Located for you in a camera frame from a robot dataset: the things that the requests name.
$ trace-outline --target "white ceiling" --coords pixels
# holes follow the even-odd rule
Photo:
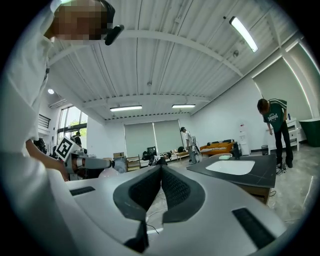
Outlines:
[[[49,61],[49,86],[100,123],[193,114],[297,31],[281,10],[264,0],[109,2],[116,9],[114,25],[125,26],[111,46],[57,40]],[[249,30],[259,48],[256,53],[229,24],[232,16]],[[172,104],[186,103],[196,107],[172,109]],[[131,105],[143,108],[109,110]]]

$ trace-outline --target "black tabletop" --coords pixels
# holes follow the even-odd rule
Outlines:
[[[259,156],[242,156],[240,160],[236,161],[254,161],[254,166],[252,170],[245,175],[232,175],[217,171],[212,171],[206,169],[206,167],[212,165],[219,160],[219,158],[208,158],[200,163],[193,164],[187,167],[188,170],[209,175],[218,179],[226,180],[232,183],[263,187],[263,188],[274,188],[276,183],[276,155],[259,155]]]

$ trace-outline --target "gray floor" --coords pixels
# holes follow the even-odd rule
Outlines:
[[[317,192],[320,182],[320,147],[311,147],[307,144],[300,145],[300,151],[293,148],[293,168],[288,168],[287,173],[276,176],[276,194],[269,198],[268,206],[288,225],[294,224],[302,218],[313,203],[313,195]],[[186,168],[189,159],[186,157],[181,162],[173,161],[169,166]],[[167,210],[165,194],[160,189],[146,216],[147,225],[153,226],[159,232],[162,230],[162,216]],[[153,227],[147,226],[149,242],[152,244],[157,239]]]

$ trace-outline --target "box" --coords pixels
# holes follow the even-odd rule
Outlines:
[[[113,153],[113,158],[121,158],[125,156],[125,152]]]

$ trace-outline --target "green bin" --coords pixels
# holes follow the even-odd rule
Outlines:
[[[305,133],[308,144],[320,147],[320,117],[299,121]]]

